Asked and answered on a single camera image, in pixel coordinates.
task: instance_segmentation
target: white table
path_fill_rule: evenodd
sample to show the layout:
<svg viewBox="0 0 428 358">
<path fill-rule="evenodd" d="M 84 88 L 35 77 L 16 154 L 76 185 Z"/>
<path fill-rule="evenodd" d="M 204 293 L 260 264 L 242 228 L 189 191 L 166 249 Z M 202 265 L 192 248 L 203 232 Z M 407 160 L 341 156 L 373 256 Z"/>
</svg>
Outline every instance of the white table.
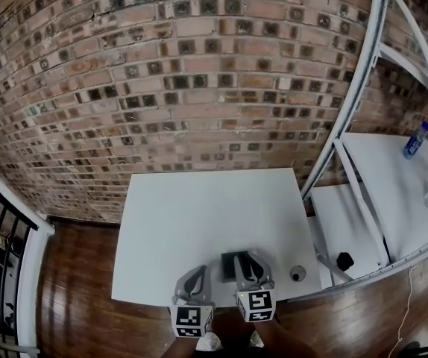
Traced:
<svg viewBox="0 0 428 358">
<path fill-rule="evenodd" d="M 212 269 L 213 301 L 235 306 L 221 254 L 257 249 L 277 300 L 321 290 L 318 263 L 292 169 L 132 175 L 119 232 L 112 298 L 169 306 L 188 270 Z M 306 269 L 294 282 L 292 266 Z"/>
</svg>

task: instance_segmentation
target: shelf frame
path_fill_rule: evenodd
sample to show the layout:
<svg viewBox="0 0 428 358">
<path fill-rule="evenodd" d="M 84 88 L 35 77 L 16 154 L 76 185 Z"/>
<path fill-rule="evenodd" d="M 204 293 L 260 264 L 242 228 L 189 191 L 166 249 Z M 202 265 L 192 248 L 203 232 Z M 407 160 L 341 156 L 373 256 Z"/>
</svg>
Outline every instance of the shelf frame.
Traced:
<svg viewBox="0 0 428 358">
<path fill-rule="evenodd" d="M 360 185 L 358 180 L 356 179 L 355 171 L 353 170 L 353 166 L 350 162 L 350 158 L 348 157 L 347 151 L 345 150 L 343 143 L 340 139 L 335 139 L 333 141 L 336 152 L 340 157 L 340 161 L 342 162 L 345 172 L 347 173 L 348 181 L 350 182 L 351 189 L 353 191 L 353 196 L 358 203 L 360 208 L 360 212 L 362 213 L 363 219 L 365 220 L 368 231 L 370 232 L 371 237 L 378 249 L 380 254 L 380 263 L 382 268 L 387 266 L 390 263 L 390 259 L 388 256 L 388 252 L 385 248 L 385 244 L 383 244 L 384 236 L 381 233 L 380 229 L 377 227 L 377 223 L 374 220 L 373 215 L 371 214 L 370 208 L 365 202 L 363 198 L 362 190 L 360 189 Z"/>
<path fill-rule="evenodd" d="M 424 38 L 424 35 L 422 34 L 418 24 L 416 23 L 413 15 L 409 11 L 405 2 L 403 0 L 395 1 L 398 7 L 403 12 L 406 21 L 412 28 L 413 34 L 415 35 L 415 39 L 418 41 L 421 51 L 423 52 L 427 64 L 427 69 L 416 66 L 414 63 L 404 57 L 400 52 L 395 51 L 393 48 L 388 47 L 384 43 L 381 43 L 380 38 L 385 24 L 388 0 L 372 0 L 370 19 L 368 21 L 365 41 L 360 52 L 359 62 L 353 74 L 352 82 L 347 91 L 344 104 L 340 109 L 339 116 L 337 117 L 337 120 L 333 126 L 333 129 L 330 132 L 330 135 L 324 145 L 324 148 L 321 151 L 319 158 L 317 159 L 309 177 L 307 178 L 305 184 L 303 185 L 300 191 L 302 199 L 306 200 L 310 195 L 311 189 L 314 187 L 314 185 L 324 172 L 325 168 L 327 167 L 327 164 L 333 156 L 333 153 L 337 151 L 339 153 L 340 160 L 343 166 L 345 167 L 347 178 L 350 181 L 350 185 L 352 186 L 354 196 L 359 204 L 362 215 L 368 225 L 368 229 L 371 235 L 375 240 L 377 248 L 379 249 L 379 251 L 381 251 L 380 253 L 382 257 L 384 257 L 384 253 L 387 253 L 386 246 L 380 246 L 379 236 L 381 235 L 381 231 L 378 230 L 377 225 L 374 223 L 374 220 L 372 224 L 371 220 L 373 219 L 373 216 L 371 215 L 371 212 L 368 207 L 365 208 L 365 206 L 362 206 L 362 204 L 365 204 L 365 201 L 362 197 L 361 192 L 359 193 L 358 180 L 356 179 L 353 166 L 350 162 L 350 158 L 348 157 L 347 152 L 344 149 L 342 136 L 346 132 L 347 127 L 351 122 L 355 109 L 358 107 L 362 92 L 368 81 L 368 77 L 371 73 L 371 70 L 376 66 L 376 61 L 378 57 L 385 58 L 393 63 L 396 63 L 397 65 L 402 66 L 428 89 L 428 45 L 426 39 Z M 367 276 L 348 281 L 341 285 L 334 286 L 330 289 L 325 289 L 321 293 L 318 293 L 316 295 L 310 295 L 307 297 L 314 298 L 326 295 L 327 293 L 330 294 L 331 292 L 342 291 L 346 288 L 351 289 L 353 287 L 363 286 L 367 283 L 372 283 L 381 278 L 394 274 L 398 271 L 407 269 L 411 265 L 419 263 L 421 260 L 427 257 L 428 243 L 425 244 L 424 247 L 414 251 L 403 259 L 398 260 L 392 263 L 391 265 L 386 265 L 378 271 L 372 272 Z"/>
</svg>

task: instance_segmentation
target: black object on shelf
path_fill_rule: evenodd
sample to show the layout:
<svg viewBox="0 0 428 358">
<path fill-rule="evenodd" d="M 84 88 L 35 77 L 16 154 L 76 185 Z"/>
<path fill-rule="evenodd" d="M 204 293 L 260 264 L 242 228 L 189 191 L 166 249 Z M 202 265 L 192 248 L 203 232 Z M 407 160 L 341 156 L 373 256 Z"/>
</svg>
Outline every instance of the black object on shelf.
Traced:
<svg viewBox="0 0 428 358">
<path fill-rule="evenodd" d="M 341 271 L 347 271 L 355 262 L 347 252 L 341 252 L 336 259 L 336 265 Z"/>
</svg>

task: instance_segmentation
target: shelf bracket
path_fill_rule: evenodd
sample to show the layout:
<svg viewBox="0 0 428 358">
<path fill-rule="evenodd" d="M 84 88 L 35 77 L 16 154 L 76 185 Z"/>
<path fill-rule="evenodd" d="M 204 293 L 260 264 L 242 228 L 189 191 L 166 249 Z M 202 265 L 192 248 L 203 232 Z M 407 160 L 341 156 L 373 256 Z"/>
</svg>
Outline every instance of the shelf bracket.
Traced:
<svg viewBox="0 0 428 358">
<path fill-rule="evenodd" d="M 342 165 L 345 168 L 345 172 L 347 173 L 348 181 L 350 181 L 350 186 L 353 190 L 353 196 L 358 203 L 358 207 L 360 208 L 360 212 L 363 215 L 366 226 L 370 231 L 370 235 L 377 246 L 378 252 L 380 254 L 381 268 L 383 268 L 390 263 L 388 253 L 386 252 L 385 245 L 383 244 L 383 234 L 378 229 L 377 223 L 375 222 L 373 215 L 371 215 L 370 208 L 363 198 L 362 190 L 360 189 L 360 185 L 356 179 L 355 171 L 353 170 L 350 158 L 348 157 L 347 151 L 345 150 L 342 141 L 340 139 L 335 139 L 333 144 L 335 146 L 336 152 L 339 154 Z"/>
</svg>

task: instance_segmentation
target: water bottle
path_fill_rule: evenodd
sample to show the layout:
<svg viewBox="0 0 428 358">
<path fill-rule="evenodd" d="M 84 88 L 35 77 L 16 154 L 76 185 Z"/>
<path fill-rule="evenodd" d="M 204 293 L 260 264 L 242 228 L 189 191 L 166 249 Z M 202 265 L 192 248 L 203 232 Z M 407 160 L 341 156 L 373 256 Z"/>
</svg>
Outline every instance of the water bottle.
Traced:
<svg viewBox="0 0 428 358">
<path fill-rule="evenodd" d="M 411 159 L 413 155 L 416 154 L 416 151 L 418 151 L 418 149 L 421 146 L 421 143 L 423 143 L 427 135 L 428 135 L 428 122 L 423 122 L 421 124 L 421 127 L 415 130 L 413 135 L 411 135 L 411 138 L 409 138 L 408 143 L 403 149 L 403 155 L 406 159 Z"/>
</svg>

